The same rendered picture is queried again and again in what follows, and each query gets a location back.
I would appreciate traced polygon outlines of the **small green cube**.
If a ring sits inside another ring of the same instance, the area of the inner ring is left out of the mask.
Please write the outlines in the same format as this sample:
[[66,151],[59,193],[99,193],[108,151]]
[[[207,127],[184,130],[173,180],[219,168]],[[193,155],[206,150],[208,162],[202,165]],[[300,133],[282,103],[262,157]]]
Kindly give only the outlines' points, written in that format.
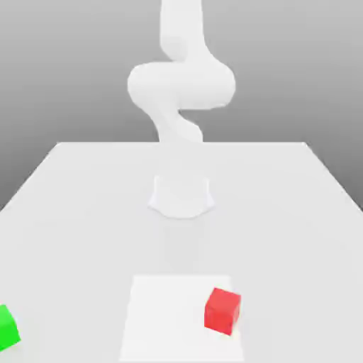
[[0,352],[21,341],[14,317],[5,304],[0,305]]

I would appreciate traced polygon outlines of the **small red cube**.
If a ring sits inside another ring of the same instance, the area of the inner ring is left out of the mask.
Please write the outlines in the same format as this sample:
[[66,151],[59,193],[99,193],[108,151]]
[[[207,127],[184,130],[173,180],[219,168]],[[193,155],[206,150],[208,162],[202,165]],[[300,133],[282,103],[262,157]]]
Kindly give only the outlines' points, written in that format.
[[231,336],[238,321],[242,296],[215,287],[204,307],[204,327]]

